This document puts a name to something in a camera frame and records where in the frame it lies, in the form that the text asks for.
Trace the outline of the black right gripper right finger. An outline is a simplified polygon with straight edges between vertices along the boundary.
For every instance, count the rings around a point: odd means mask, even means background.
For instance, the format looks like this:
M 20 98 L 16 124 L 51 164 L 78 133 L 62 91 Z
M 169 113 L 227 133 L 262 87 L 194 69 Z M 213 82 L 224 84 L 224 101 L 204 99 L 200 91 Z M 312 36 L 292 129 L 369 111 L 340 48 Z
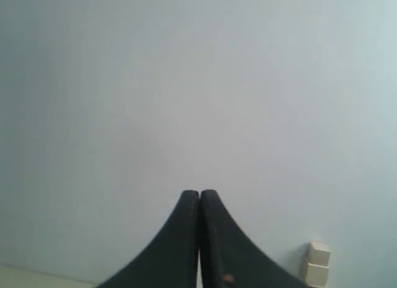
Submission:
M 202 191 L 198 224 L 204 287 L 307 286 L 270 259 L 249 239 L 234 221 L 217 191 Z

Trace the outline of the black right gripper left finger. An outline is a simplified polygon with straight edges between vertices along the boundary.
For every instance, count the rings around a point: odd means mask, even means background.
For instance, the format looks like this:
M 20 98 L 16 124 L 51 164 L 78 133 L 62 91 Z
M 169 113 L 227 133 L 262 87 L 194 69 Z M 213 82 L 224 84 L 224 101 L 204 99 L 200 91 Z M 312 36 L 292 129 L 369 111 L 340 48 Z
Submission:
M 161 288 L 197 285 L 199 194 L 183 191 L 146 248 L 100 287 Z

